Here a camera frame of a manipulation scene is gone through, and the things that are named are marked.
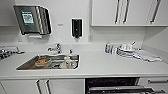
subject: sink basin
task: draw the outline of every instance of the sink basin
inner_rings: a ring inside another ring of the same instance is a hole
[[[70,59],[75,62],[73,65],[74,67],[71,68],[63,68],[61,65],[66,64],[64,57],[70,57]],[[38,61],[40,58],[46,58],[51,60],[51,64],[45,67],[39,67],[35,65],[35,62]],[[79,55],[70,54],[70,55],[37,55],[24,63],[23,65],[16,68],[17,70],[33,70],[33,69],[76,69],[79,63]]]

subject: upper cabinet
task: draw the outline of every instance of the upper cabinet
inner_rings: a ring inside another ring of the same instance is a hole
[[[147,26],[168,26],[168,0],[153,0]]]
[[[122,2],[119,0],[92,0],[92,26],[117,26]]]
[[[168,0],[92,0],[91,26],[168,26]]]
[[[14,14],[14,0],[0,0],[0,26],[16,26],[16,16]]]
[[[120,26],[145,26],[153,0],[122,0]]]

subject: dishwasher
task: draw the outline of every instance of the dishwasher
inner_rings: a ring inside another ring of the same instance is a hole
[[[86,78],[85,94],[154,93],[152,88],[137,85],[138,81],[139,77]]]

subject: cabinet door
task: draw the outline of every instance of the cabinet door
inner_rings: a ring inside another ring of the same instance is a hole
[[[46,84],[48,94],[85,94],[84,79],[55,79]]]
[[[121,0],[92,0],[91,26],[117,26],[121,6]]]
[[[0,26],[16,26],[16,16],[14,14],[14,0],[0,0]]]
[[[147,26],[168,26],[168,0],[153,0]]]
[[[153,0],[123,0],[120,26],[145,26]]]
[[[37,80],[4,80],[1,81],[7,94],[46,94],[44,84]]]

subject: cup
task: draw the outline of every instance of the cup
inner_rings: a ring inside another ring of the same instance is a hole
[[[121,49],[122,50],[126,50],[126,48],[127,48],[127,44],[121,44]]]
[[[132,45],[131,45],[131,44],[127,44],[127,46],[126,46],[126,50],[131,51],[131,50],[132,50]]]

